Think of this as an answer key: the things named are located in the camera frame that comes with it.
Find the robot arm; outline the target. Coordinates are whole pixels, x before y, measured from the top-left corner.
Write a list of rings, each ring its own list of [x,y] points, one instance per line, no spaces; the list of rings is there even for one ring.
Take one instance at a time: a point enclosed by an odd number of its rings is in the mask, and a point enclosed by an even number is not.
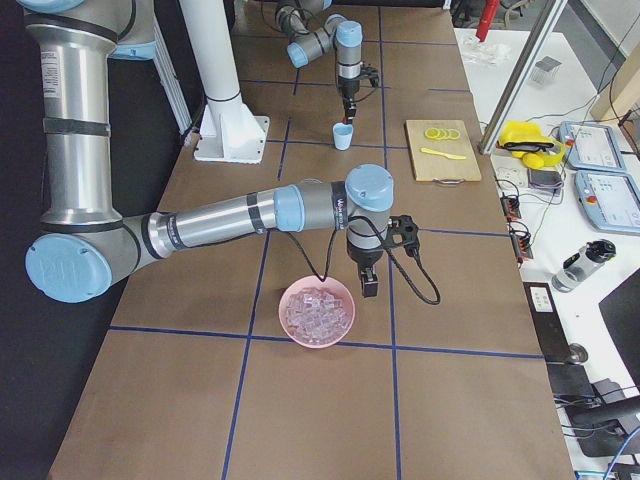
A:
[[[308,24],[327,10],[331,1],[278,1],[275,10],[277,29],[289,40],[287,54],[300,69],[333,52],[336,59],[336,84],[344,108],[343,122],[352,124],[356,116],[356,94],[364,74],[361,56],[362,26],[340,14],[332,14],[318,29]]]
[[[46,296],[78,303],[174,252],[279,230],[347,230],[364,297],[377,294],[374,265],[391,253],[393,178],[381,166],[353,169],[345,181],[305,180],[196,209],[124,218],[112,204],[107,60],[150,59],[155,50],[154,1],[16,1],[39,44],[50,206],[44,234],[28,247],[25,269]],[[243,102],[223,1],[179,1],[204,87],[203,161],[260,163],[269,118]],[[277,26],[292,41],[288,54],[304,66],[336,54],[337,85],[352,127],[362,78],[377,71],[361,60],[361,25],[331,15],[316,34],[305,21],[331,1],[279,1]]]

